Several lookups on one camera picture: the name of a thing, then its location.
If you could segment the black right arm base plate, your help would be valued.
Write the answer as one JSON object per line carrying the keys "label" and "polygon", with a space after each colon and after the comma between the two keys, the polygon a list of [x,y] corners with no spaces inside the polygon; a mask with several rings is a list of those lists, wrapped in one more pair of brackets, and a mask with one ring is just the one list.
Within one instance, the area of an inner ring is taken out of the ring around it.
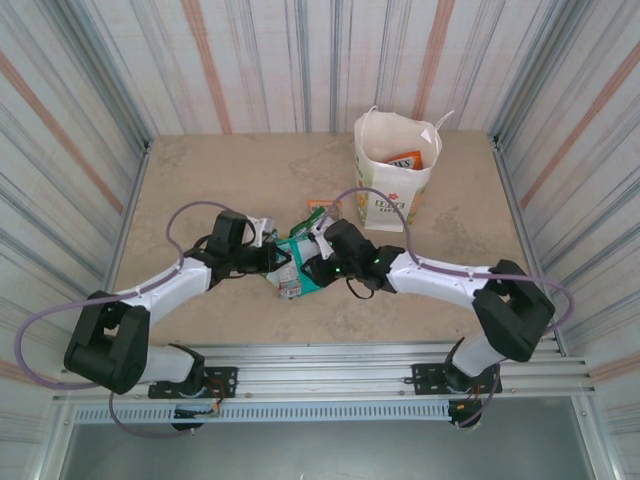
{"label": "black right arm base plate", "polygon": [[486,368],[480,375],[469,377],[453,366],[444,363],[423,363],[411,366],[411,374],[403,379],[414,388],[416,395],[469,394],[479,387],[481,394],[488,394],[495,388],[503,391],[502,383],[496,380],[497,366]]}

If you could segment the white paper bag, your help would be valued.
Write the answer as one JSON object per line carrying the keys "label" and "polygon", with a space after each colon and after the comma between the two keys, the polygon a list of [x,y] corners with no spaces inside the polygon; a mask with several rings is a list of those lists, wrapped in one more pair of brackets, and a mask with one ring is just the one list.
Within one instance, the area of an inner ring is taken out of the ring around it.
{"label": "white paper bag", "polygon": [[[418,121],[373,106],[354,124],[357,208],[363,226],[400,232],[417,213],[432,170],[443,149],[439,129],[453,116],[437,123]],[[419,150],[423,169],[387,165],[390,158]]]}

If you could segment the small orange snack packet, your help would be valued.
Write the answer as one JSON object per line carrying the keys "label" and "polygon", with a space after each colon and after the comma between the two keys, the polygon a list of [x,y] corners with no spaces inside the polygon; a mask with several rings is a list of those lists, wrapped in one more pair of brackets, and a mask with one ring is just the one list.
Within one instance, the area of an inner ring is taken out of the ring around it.
{"label": "small orange snack packet", "polygon": [[342,202],[333,205],[332,200],[309,199],[307,201],[308,212],[311,216],[326,213],[331,219],[337,221],[342,218]]}

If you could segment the aluminium mounting rail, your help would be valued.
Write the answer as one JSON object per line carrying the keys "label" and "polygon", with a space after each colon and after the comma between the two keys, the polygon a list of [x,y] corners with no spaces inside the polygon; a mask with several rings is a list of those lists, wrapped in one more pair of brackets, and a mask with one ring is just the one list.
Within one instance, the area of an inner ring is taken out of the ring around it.
{"label": "aluminium mounting rail", "polygon": [[[198,345],[208,366],[239,370],[239,401],[388,400],[411,397],[411,367],[439,363],[450,342]],[[563,356],[545,338],[527,363],[501,367],[503,398],[590,396],[595,387],[585,361]]]}

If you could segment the grey metal panel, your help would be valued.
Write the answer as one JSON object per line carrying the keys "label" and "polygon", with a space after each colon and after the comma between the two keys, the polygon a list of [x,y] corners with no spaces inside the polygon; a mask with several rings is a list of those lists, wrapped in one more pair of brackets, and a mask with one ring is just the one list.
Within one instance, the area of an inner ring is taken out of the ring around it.
{"label": "grey metal panel", "polygon": [[72,435],[61,480],[595,480],[577,442],[439,422],[231,424],[136,439]]}

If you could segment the teal snack bag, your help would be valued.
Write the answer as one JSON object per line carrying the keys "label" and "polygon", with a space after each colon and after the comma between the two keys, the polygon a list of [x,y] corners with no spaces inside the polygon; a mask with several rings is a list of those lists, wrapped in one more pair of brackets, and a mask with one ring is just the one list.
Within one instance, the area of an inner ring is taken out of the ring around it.
{"label": "teal snack bag", "polygon": [[291,256],[291,260],[277,271],[263,277],[278,289],[280,299],[293,299],[320,290],[301,270],[303,264],[320,253],[318,246],[305,237],[276,242],[277,247]]}

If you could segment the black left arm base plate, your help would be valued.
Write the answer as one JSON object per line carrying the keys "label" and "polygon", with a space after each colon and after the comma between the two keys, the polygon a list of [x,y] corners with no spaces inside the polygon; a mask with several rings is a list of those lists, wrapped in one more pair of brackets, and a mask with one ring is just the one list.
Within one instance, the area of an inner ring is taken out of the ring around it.
{"label": "black left arm base plate", "polygon": [[237,367],[205,367],[185,382],[158,381],[148,387],[151,399],[229,399],[238,385]]}

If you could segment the Fox's candy bag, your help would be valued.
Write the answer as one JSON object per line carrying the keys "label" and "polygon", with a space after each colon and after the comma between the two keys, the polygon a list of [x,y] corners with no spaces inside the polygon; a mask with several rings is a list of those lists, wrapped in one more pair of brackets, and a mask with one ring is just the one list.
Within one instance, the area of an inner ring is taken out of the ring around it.
{"label": "Fox's candy bag", "polygon": [[396,155],[386,161],[387,165],[411,170],[422,170],[422,155],[419,150]]}

